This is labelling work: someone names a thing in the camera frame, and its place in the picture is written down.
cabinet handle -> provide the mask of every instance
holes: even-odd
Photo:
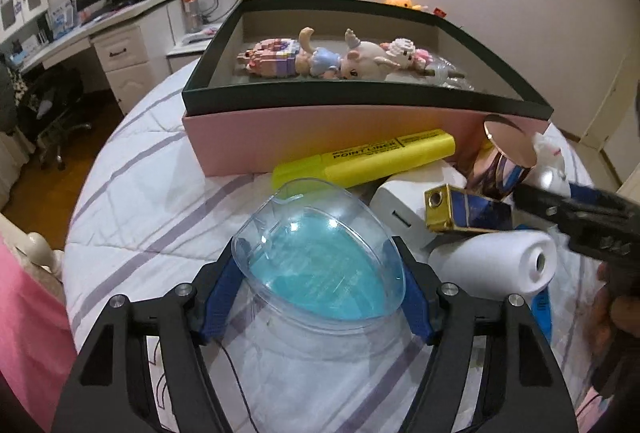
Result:
[[[123,49],[122,49],[121,51],[119,51],[119,52],[109,52],[109,57],[110,57],[110,58],[114,58],[114,57],[116,57],[116,56],[119,56],[120,54],[123,54],[123,53],[124,53],[124,52],[126,52],[126,51],[127,51],[127,49],[126,49],[126,48],[123,48]]]

striped tablecloth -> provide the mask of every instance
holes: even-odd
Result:
[[[82,189],[63,272],[78,349],[111,295],[149,299],[192,280],[271,193],[269,175],[202,175],[181,122],[180,92],[194,66],[169,77],[125,117]],[[561,146],[569,180],[591,184],[560,132],[550,126],[546,134]],[[588,389],[582,326],[598,287],[596,262],[561,252],[550,285],[552,348],[577,405]],[[363,336],[336,343],[283,321],[244,284],[224,343],[262,433],[397,431],[431,349],[412,336],[402,315],[389,326],[397,337],[389,344]],[[160,416],[175,429],[157,338],[149,338],[149,351]],[[215,346],[203,349],[216,392],[235,431],[251,432],[228,361],[218,354]],[[478,341],[457,428],[469,423],[475,406],[481,355]]]

yellow highlighter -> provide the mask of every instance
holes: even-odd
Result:
[[[433,129],[279,164],[271,184],[277,190],[296,178],[320,178],[350,188],[449,157],[455,151],[453,137]]]

white charger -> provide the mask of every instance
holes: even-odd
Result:
[[[410,249],[421,249],[436,237],[425,222],[424,192],[444,184],[465,188],[466,178],[444,160],[436,160],[389,177],[369,208]]]

silver bolt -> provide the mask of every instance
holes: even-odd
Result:
[[[520,294],[511,294],[508,300],[514,307],[522,307],[524,305],[524,297]]]
[[[109,306],[113,308],[122,307],[127,302],[127,297],[123,294],[116,294],[109,300]]]
[[[191,294],[192,290],[193,287],[191,286],[191,283],[180,283],[180,285],[175,288],[175,293],[178,294],[178,296],[184,297]]]
[[[446,296],[455,296],[458,293],[458,285],[455,283],[443,283],[440,290]]]

